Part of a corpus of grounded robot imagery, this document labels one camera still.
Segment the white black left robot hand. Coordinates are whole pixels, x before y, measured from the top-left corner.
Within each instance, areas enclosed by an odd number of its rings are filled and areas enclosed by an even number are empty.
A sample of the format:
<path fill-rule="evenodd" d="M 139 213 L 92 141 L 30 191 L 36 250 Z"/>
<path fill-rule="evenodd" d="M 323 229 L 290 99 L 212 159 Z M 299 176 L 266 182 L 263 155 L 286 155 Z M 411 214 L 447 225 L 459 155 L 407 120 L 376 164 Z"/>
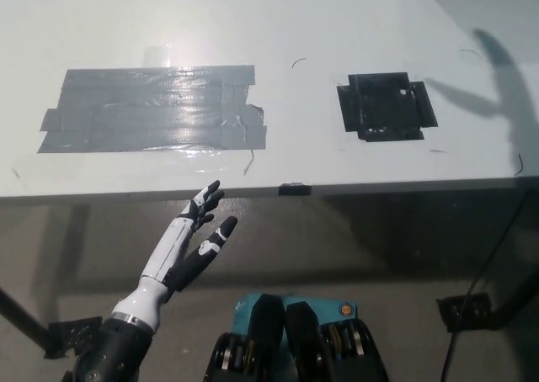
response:
<path fill-rule="evenodd" d="M 216 258 L 237 225 L 227 217 L 191 254 L 187 249 L 192 236 L 213 220 L 211 213 L 224 197 L 216 180 L 203 188 L 174 218 L 142 270 L 138 285 L 112 310 L 111 317 L 155 333 L 160 326 L 161 309 L 176 291 L 193 282 Z"/>

